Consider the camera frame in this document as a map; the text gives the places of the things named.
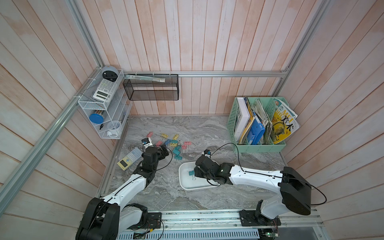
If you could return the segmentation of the teal binder clip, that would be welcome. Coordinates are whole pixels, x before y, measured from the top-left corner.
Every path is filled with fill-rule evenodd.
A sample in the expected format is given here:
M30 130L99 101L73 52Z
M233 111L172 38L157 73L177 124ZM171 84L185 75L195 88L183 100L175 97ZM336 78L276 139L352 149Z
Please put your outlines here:
M192 177L192 180L193 180L193 181L196 180L196 177L195 177L195 171L189 171L189 175Z

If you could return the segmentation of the white plastic storage tray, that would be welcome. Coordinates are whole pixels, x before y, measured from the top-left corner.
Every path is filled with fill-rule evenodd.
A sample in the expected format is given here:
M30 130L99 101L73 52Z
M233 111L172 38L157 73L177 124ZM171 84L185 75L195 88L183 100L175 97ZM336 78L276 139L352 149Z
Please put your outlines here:
M194 162L183 163L179 167L180 186L185 191L198 191L218 187L219 184L210 184L204 178L195 176Z

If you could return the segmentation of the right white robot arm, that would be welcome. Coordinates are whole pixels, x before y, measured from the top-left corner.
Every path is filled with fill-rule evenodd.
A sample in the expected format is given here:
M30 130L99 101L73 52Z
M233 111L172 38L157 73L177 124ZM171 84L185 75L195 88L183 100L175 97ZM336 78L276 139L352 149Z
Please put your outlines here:
M311 185L293 168L282 171L262 171L242 168L231 163L218 164L202 155L195 162L195 176L221 185L247 185L275 193L258 203L257 215L273 220L281 214L293 212L311 214Z

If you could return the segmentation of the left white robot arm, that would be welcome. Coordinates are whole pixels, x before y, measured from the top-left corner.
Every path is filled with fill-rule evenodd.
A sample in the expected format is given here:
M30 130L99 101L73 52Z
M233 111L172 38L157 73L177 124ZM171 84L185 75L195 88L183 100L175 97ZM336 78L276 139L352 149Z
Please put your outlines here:
M75 239L115 240L128 228L146 224L148 209L129 202L152 182L159 161L168 155L165 145L148 145L142 154L143 161L124 184L103 198L90 200Z

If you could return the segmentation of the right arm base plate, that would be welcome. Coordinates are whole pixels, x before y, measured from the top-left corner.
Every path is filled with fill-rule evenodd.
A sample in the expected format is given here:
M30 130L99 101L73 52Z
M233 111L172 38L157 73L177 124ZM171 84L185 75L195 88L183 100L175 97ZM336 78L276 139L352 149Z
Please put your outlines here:
M268 219L263 216L259 211L248 211L241 210L239 211L240 220L242 227L259 227L259 226L280 226L281 221L279 217L274 218L273 220Z

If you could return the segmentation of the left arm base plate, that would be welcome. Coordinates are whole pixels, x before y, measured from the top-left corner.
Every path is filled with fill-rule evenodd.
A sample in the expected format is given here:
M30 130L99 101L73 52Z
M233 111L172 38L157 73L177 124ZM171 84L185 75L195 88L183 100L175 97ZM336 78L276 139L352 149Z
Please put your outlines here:
M160 229L162 213L144 213L138 224L129 227L130 230Z

